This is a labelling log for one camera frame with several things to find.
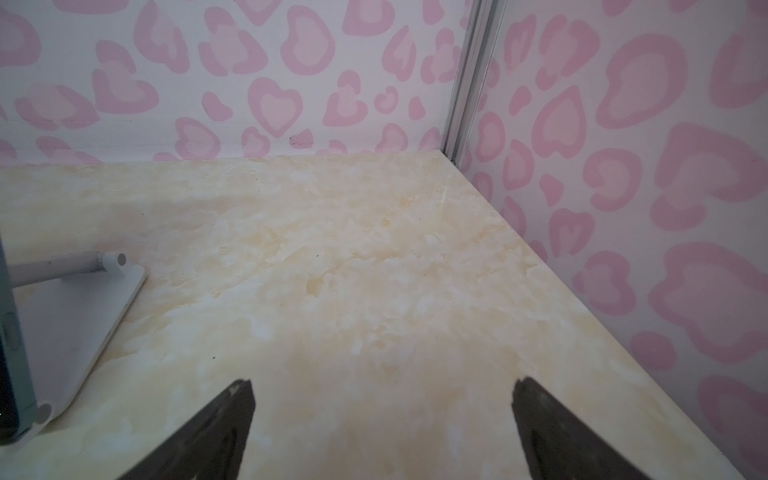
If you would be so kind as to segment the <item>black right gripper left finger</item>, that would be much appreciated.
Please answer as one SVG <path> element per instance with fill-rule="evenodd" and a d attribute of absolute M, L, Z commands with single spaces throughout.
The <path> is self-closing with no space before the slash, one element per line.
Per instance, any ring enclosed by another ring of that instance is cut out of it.
<path fill-rule="evenodd" d="M 120 478 L 236 479 L 255 410 L 251 382 L 234 381 Z"/>

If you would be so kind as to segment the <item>green-edged black phone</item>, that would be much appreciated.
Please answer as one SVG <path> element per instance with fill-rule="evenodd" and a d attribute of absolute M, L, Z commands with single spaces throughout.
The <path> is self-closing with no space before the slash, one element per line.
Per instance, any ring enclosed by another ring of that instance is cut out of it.
<path fill-rule="evenodd" d="M 10 271 L 1 250 L 1 445 L 17 442 L 35 423 L 37 400 L 22 338 Z"/>

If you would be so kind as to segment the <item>white folding phone stand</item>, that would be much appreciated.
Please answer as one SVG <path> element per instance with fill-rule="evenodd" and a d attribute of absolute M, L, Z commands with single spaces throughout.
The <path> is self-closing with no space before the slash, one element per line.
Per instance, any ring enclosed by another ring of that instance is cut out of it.
<path fill-rule="evenodd" d="M 73 403 L 146 280 L 120 252 L 8 264 L 37 415 L 21 449 Z"/>

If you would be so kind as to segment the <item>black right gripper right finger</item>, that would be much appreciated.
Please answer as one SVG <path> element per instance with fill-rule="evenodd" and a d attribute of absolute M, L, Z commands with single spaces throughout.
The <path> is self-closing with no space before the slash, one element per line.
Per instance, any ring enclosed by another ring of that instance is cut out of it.
<path fill-rule="evenodd" d="M 515 382 L 511 409 L 532 478 L 649 478 L 535 379 Z"/>

